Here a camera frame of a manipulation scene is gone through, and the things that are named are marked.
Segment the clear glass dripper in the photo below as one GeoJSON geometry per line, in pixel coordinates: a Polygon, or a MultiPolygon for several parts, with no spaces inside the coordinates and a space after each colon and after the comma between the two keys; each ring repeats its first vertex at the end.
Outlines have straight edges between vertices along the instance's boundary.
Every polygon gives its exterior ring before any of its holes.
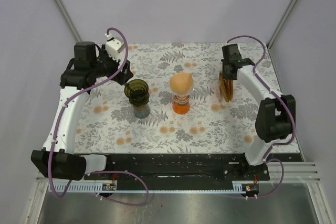
{"type": "Polygon", "coordinates": [[[172,101],[180,104],[185,104],[189,102],[192,94],[194,92],[194,85],[192,85],[184,94],[178,94],[176,92],[172,93],[172,101]]]}

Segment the glass beaker with coffee grounds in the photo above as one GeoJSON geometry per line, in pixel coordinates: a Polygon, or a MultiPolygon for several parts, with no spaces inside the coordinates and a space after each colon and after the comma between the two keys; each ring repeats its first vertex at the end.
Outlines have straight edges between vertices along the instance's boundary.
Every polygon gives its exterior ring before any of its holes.
{"type": "Polygon", "coordinates": [[[150,106],[148,104],[142,106],[133,106],[134,108],[134,116],[138,119],[144,119],[148,117],[151,113],[150,106]]]}

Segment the brown paper coffee filter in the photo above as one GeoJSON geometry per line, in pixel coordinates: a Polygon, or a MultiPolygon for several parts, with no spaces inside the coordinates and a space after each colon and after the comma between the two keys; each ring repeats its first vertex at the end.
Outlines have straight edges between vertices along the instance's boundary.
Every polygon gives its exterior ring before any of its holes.
{"type": "Polygon", "coordinates": [[[186,94],[193,86],[194,80],[191,73],[180,71],[170,78],[170,89],[177,94],[186,94]]]}

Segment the green glass dripper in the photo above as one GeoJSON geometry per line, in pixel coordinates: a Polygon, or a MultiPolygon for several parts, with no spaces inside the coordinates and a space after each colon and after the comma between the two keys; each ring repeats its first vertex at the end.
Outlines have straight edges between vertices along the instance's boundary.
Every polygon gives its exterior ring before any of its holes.
{"type": "Polygon", "coordinates": [[[141,79],[134,79],[125,84],[124,94],[135,107],[141,107],[149,102],[149,86],[141,79]]]}

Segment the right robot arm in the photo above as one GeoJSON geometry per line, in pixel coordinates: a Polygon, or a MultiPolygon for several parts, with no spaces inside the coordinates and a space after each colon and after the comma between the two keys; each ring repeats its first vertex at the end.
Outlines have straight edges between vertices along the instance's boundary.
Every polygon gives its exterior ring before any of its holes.
{"type": "Polygon", "coordinates": [[[243,179],[250,180],[258,173],[258,165],[266,161],[274,145],[287,145],[295,138],[296,100],[273,89],[257,72],[256,64],[242,58],[237,44],[222,47],[225,81],[237,80],[255,98],[259,109],[255,122],[257,138],[245,153],[244,164],[239,166],[243,179]]]}

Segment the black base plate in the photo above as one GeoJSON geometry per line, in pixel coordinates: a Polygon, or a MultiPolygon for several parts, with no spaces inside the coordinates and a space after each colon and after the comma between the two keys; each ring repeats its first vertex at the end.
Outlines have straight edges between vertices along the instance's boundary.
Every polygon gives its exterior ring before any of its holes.
{"type": "Polygon", "coordinates": [[[267,165],[249,166],[244,154],[108,154],[105,173],[85,179],[136,181],[130,173],[156,184],[270,180],[267,165]]]}

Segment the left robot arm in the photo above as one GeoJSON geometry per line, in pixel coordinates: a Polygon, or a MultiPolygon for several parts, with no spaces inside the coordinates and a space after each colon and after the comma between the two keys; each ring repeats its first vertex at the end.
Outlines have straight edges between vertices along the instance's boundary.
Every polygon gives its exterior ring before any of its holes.
{"type": "Polygon", "coordinates": [[[50,133],[41,150],[34,150],[31,161],[44,177],[81,180],[96,172],[102,179],[114,173],[113,165],[102,154],[79,156],[75,152],[75,137],[82,109],[98,78],[125,84],[133,77],[130,63],[120,66],[119,53],[125,48],[120,38],[111,38],[101,47],[94,42],[78,42],[60,78],[60,98],[50,133]]]}

